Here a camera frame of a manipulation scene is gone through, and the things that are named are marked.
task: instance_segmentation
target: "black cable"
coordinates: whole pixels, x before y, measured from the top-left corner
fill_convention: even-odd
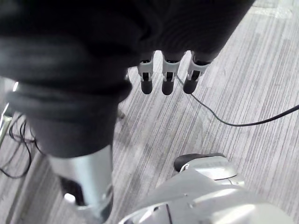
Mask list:
[[[32,163],[32,155],[31,155],[31,151],[30,151],[30,148],[29,148],[29,144],[34,144],[34,146],[37,148],[37,150],[42,153],[44,155],[43,152],[41,152],[41,150],[39,149],[38,145],[37,145],[37,140],[35,138],[35,136],[33,136],[32,134],[32,130],[30,130],[30,134],[31,134],[31,139],[27,139],[25,138],[25,132],[26,132],[26,127],[27,127],[27,121],[26,119],[24,119],[21,123],[21,126],[19,128],[19,133],[16,134],[14,133],[14,128],[17,128],[17,124],[18,124],[18,121],[22,118],[23,114],[20,114],[11,124],[10,128],[9,128],[9,131],[8,131],[8,135],[10,136],[11,139],[13,139],[14,141],[18,142],[19,143],[19,146],[20,145],[24,145],[27,152],[28,152],[28,164],[25,168],[25,170],[20,174],[20,175],[17,175],[17,176],[12,176],[11,174],[9,174],[7,171],[4,170],[4,167],[7,167],[10,162],[13,160],[14,156],[15,156],[15,153],[11,156],[11,158],[8,160],[8,162],[6,162],[5,166],[1,167],[0,168],[0,172],[2,172],[4,175],[8,176],[9,178],[12,178],[12,179],[19,179],[19,178],[22,178],[24,177],[29,169],[30,169],[30,166],[31,166],[31,163]]]
[[[178,78],[178,81],[182,84],[182,85],[184,85],[184,83],[183,83],[183,81],[177,76],[177,78]],[[272,117],[272,118],[269,118],[269,119],[266,119],[266,120],[261,120],[261,121],[258,121],[258,122],[254,122],[254,123],[249,123],[249,124],[231,124],[231,123],[228,123],[228,122],[226,122],[226,121],[223,121],[222,119],[220,119],[218,116],[217,116],[217,114],[210,108],[210,107],[208,107],[207,105],[205,105],[204,103],[202,103],[199,99],[197,99],[196,98],[196,96],[194,96],[193,94],[190,94],[198,103],[200,103],[201,105],[203,105],[205,108],[207,108],[213,115],[214,115],[214,117],[217,119],[217,120],[219,120],[221,123],[223,123],[223,124],[226,124],[226,125],[229,125],[229,126],[233,126],[233,127],[246,127],[246,126],[255,126],[255,125],[261,125],[261,124],[265,124],[265,123],[268,123],[268,122],[270,122],[270,121],[274,121],[274,120],[276,120],[276,119],[278,119],[278,118],[281,118],[281,117],[283,117],[283,116],[285,116],[285,115],[288,115],[288,114],[290,114],[290,113],[293,113],[294,111],[297,111],[297,110],[299,110],[299,105],[297,105],[297,106],[295,106],[295,107],[293,107],[293,108],[291,108],[291,109],[289,109],[289,110],[287,110],[287,111],[285,111],[285,112],[283,112],[283,113],[280,113],[279,115],[276,115],[276,116],[274,116],[274,117]]]

